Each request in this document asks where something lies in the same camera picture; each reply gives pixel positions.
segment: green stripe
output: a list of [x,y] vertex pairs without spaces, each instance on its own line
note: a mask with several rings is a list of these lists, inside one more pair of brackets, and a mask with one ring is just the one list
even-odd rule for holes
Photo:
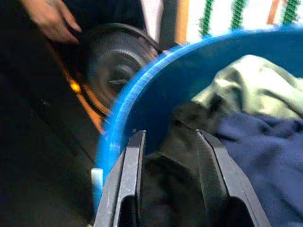
[[233,6],[232,29],[240,28],[245,0],[236,0]]
[[200,19],[200,33],[201,35],[207,35],[209,32],[210,17],[213,10],[213,0],[206,0],[204,18]]
[[296,11],[299,4],[299,0],[288,0],[283,19],[284,25],[290,24],[295,20],[297,16]]

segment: person's arm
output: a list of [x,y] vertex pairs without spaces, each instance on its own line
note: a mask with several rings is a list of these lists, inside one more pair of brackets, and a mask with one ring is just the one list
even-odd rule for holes
[[81,32],[74,16],[61,0],[21,0],[33,22],[51,40],[62,43],[78,43],[67,29],[65,22]]

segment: blue tub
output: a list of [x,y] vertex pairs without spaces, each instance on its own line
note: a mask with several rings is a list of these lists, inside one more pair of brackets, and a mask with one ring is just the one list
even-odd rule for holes
[[[153,152],[168,132],[170,113],[207,87],[215,74],[245,54],[264,57],[297,77],[303,76],[303,27],[235,31],[175,48],[160,56],[131,80],[112,108],[105,137],[98,146],[96,165],[103,182],[129,138],[147,130],[146,152]],[[95,188],[94,201],[101,189]]]

